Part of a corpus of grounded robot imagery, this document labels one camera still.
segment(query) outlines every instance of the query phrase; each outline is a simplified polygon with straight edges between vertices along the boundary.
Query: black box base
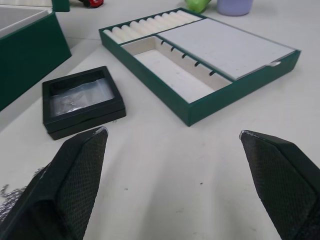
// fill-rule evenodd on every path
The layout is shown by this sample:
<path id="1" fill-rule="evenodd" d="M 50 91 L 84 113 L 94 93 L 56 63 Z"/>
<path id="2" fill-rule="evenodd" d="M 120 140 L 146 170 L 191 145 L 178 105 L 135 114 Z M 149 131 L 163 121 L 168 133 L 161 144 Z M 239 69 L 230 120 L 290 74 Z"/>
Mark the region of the black box base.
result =
<path id="1" fill-rule="evenodd" d="M 126 109 L 122 109 L 120 111 L 89 119 L 77 125 L 73 125 L 58 131 L 48 132 L 48 134 L 50 135 L 50 137 L 52 137 L 53 140 L 58 140 L 70 136 L 72 134 L 76 134 L 84 130 L 94 128 L 96 126 L 109 123 L 120 118 L 124 118 L 126 115 Z"/>

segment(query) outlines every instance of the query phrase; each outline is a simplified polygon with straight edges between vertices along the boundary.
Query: white table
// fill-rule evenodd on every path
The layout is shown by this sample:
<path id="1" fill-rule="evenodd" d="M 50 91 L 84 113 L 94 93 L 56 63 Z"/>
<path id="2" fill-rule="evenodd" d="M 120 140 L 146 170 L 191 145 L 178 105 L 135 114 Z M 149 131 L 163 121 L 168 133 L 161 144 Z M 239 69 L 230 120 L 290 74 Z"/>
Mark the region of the white table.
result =
<path id="1" fill-rule="evenodd" d="M 110 2 L 105 9 L 116 20 L 99 22 L 87 36 L 96 38 L 98 28 L 175 7 L 169 0 L 161 6 L 140 2 L 127 6 L 126 16 L 119 16 L 122 1 Z M 207 14 L 218 20 L 301 49 L 302 55 L 293 72 L 192 127 L 102 45 L 75 67 L 70 74 L 108 66 L 127 110 L 125 118 L 105 124 L 109 138 L 100 188 L 84 239 L 279 240 L 238 135 L 248 129 L 284 138 L 320 166 L 319 7 L 315 0 L 256 0 L 249 15 L 237 18 L 209 9 Z M 66 139 L 47 135 L 42 100 L 37 100 L 0 133 L 0 185 L 27 185 Z"/>

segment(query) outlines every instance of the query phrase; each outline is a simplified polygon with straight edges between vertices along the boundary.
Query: green box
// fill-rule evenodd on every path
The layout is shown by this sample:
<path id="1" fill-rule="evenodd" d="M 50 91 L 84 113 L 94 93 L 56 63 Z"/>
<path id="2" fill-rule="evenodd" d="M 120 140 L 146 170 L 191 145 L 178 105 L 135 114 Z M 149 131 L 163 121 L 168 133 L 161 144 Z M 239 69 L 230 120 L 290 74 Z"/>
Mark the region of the green box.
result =
<path id="1" fill-rule="evenodd" d="M 201 18 L 201 20 L 199 21 L 211 19 L 199 14 L 192 13 L 183 8 L 177 8 L 167 12 L 162 12 L 159 14 L 136 19 L 134 21 L 138 22 L 140 20 L 153 18 L 156 15 L 162 15 L 163 13 L 176 13 L 177 11 L 184 11 L 188 14 L 197 16 Z M 115 55 L 137 78 L 139 78 L 158 98 L 160 98 L 187 126 L 193 125 L 194 123 L 204 119 L 205 117 L 219 111 L 220 109 L 228 106 L 229 104 L 232 104 L 233 102 L 245 97 L 246 95 L 254 92 L 255 90 L 263 87 L 264 85 L 292 71 L 301 53 L 299 50 L 291 48 L 293 49 L 292 52 L 288 55 L 281 57 L 280 59 L 277 59 L 278 62 L 272 62 L 269 65 L 265 65 L 264 67 L 261 67 L 255 70 L 254 72 L 251 72 L 250 74 L 235 79 L 230 77 L 230 75 L 226 74 L 225 72 L 221 71 L 219 68 L 211 64 L 208 64 L 208 62 L 204 61 L 202 58 L 197 57 L 196 54 L 187 51 L 186 49 L 180 47 L 174 42 L 171 42 L 168 39 L 159 35 L 159 33 L 167 32 L 167 30 L 161 31 L 159 33 L 150 34 L 134 40 L 130 40 L 128 42 L 123 42 L 120 44 L 116 43 L 115 40 L 113 40 L 111 37 L 104 33 L 104 30 L 111 31 L 114 27 L 121 28 L 124 25 L 129 26 L 131 22 L 132 21 L 129 21 L 100 29 L 99 33 L 102 44 L 113 55 Z M 241 32 L 249 34 L 250 36 L 258 37 L 252 33 L 248 33 L 243 30 L 241 30 Z M 157 37 L 158 39 L 161 39 L 161 44 L 165 43 L 172 46 L 171 51 L 178 50 L 179 52 L 183 53 L 182 58 L 184 56 L 188 56 L 189 58 L 193 59 L 196 63 L 195 66 L 200 64 L 205 68 L 211 70 L 212 74 L 217 73 L 220 76 L 224 77 L 226 80 L 229 81 L 229 84 L 191 103 L 187 102 L 184 98 L 177 94 L 170 86 L 168 86 L 162 79 L 160 79 L 153 71 L 151 71 L 144 64 L 138 61 L 132 54 L 128 52 L 128 50 L 126 50 L 128 49 L 126 46 L 129 46 L 130 43 L 143 41 L 147 38 L 152 37 Z"/>
<path id="2" fill-rule="evenodd" d="M 68 12 L 69 1 L 52 0 L 52 6 L 53 12 L 0 37 L 0 111 L 71 57 L 55 14 Z"/>

